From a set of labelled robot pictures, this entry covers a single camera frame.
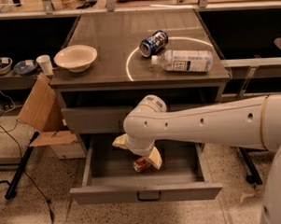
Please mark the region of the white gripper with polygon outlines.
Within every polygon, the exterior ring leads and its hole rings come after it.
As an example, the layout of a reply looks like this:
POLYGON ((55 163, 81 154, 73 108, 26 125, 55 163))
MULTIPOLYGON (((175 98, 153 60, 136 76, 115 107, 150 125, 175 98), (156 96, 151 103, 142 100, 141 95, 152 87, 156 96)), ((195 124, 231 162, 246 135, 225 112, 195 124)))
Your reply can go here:
POLYGON ((144 156, 145 160, 156 169, 162 166, 162 155, 154 147, 154 141, 133 138, 130 135, 123 134, 118 136, 112 143, 114 147, 129 149, 133 154, 144 156))

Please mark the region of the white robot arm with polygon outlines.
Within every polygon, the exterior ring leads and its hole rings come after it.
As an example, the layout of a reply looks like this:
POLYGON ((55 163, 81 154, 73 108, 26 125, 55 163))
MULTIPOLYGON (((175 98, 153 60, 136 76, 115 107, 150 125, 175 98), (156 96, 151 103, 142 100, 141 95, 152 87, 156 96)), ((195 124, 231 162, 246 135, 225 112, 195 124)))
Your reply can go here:
POLYGON ((281 94, 172 112, 160 97, 150 94, 126 116, 123 130, 113 145, 131 150, 157 168, 162 165, 157 140, 272 151, 275 157, 260 224, 281 224, 281 94))

